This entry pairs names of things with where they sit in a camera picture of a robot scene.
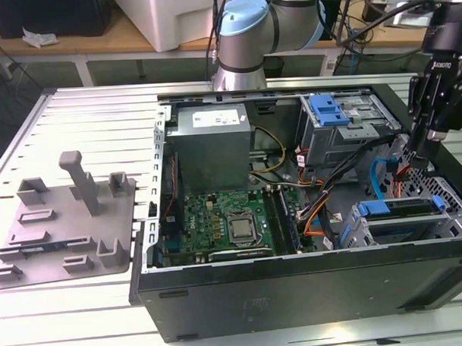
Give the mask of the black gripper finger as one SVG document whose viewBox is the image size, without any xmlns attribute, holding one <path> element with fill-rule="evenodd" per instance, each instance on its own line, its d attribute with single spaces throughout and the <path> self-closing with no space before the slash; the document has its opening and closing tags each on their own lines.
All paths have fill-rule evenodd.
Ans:
<svg viewBox="0 0 462 346">
<path fill-rule="evenodd" d="M 436 151 L 435 141 L 429 139 L 435 116 L 433 100 L 433 73 L 412 77 L 408 98 L 408 114 L 412 121 L 408 149 L 412 152 Z"/>
<path fill-rule="evenodd" d="M 436 151 L 414 152 L 415 168 L 426 168 L 448 132 L 462 128 L 462 64 L 430 65 L 424 72 L 433 73 L 435 116 L 429 139 L 435 141 Z"/>
</svg>

